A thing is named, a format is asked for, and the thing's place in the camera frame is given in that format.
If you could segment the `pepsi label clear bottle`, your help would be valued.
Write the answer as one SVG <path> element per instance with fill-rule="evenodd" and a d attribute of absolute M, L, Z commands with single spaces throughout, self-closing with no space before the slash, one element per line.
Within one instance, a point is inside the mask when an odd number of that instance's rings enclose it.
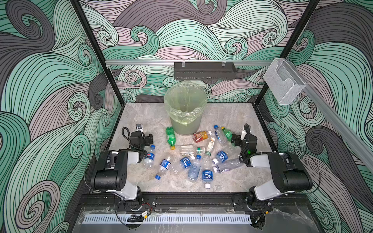
<path fill-rule="evenodd" d="M 155 145 L 150 146 L 150 151 L 146 154 L 144 158 L 144 167 L 146 169 L 149 169 L 153 166 L 154 164 L 154 157 L 155 157 Z"/>

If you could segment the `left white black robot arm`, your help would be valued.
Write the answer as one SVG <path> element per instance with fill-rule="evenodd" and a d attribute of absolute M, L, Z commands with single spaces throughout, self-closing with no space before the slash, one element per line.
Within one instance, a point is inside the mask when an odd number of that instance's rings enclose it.
<path fill-rule="evenodd" d="M 132 132 L 129 148 L 105 150 L 99 153 L 90 180 L 90 188 L 99 192 L 112 193 L 122 201 L 141 202 L 141 190 L 127 181 L 127 170 L 131 164 L 141 163 L 148 153 L 144 148 L 153 144 L 153 135 L 141 131 Z"/>

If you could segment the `small bottle blue label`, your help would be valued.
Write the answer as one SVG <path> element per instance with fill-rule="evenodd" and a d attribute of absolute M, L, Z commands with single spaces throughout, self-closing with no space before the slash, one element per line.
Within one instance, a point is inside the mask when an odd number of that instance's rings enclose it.
<path fill-rule="evenodd" d="M 215 158 L 212 160 L 213 164 L 224 163 L 228 159 L 228 155 L 225 151 L 221 150 L 217 152 Z"/>

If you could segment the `clear grey bottle white cap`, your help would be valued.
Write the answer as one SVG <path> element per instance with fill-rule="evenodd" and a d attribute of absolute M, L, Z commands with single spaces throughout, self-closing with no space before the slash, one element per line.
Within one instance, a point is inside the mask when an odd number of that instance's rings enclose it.
<path fill-rule="evenodd" d="M 236 159 L 227 160 L 222 164 L 217 164 L 216 166 L 213 166 L 212 169 L 214 173 L 225 173 L 225 172 L 237 169 L 243 165 L 244 163 L 241 163 L 240 159 L 236 158 Z"/>

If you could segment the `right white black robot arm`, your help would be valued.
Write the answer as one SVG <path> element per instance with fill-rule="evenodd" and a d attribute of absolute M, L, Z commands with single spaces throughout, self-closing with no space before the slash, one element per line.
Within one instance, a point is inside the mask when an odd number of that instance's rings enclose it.
<path fill-rule="evenodd" d="M 250 203 L 312 189 L 312 178 L 296 154 L 257 152 L 257 137 L 254 135 L 233 135 L 231 143 L 241 149 L 240 163 L 250 168 L 266 168 L 271 172 L 271 178 L 267 182 L 250 188 Z"/>

